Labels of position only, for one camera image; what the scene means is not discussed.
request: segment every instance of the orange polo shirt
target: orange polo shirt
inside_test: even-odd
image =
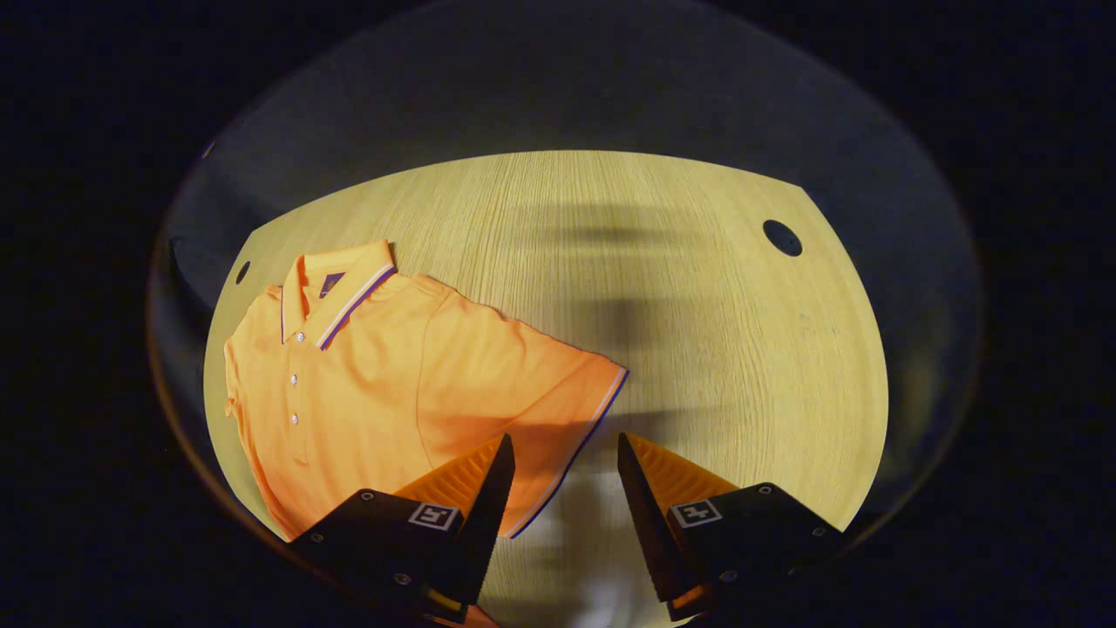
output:
[[[507,433],[500,524],[546,506],[627,370],[423,276],[387,240],[304,254],[224,346],[228,403],[288,541],[364,487],[394,493]]]

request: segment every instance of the wooden table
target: wooden table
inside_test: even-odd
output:
[[[793,230],[801,254],[769,241],[769,219]],[[632,371],[547,509],[498,540],[480,603],[502,626],[672,625],[616,474],[620,431],[739,486],[775,482],[840,530],[864,501],[884,446],[884,354],[853,262],[808,190],[683,158],[555,151],[383,176],[244,242],[210,328],[205,412],[229,484],[271,530],[223,414],[221,347],[298,254],[378,238],[393,242],[400,272]]]

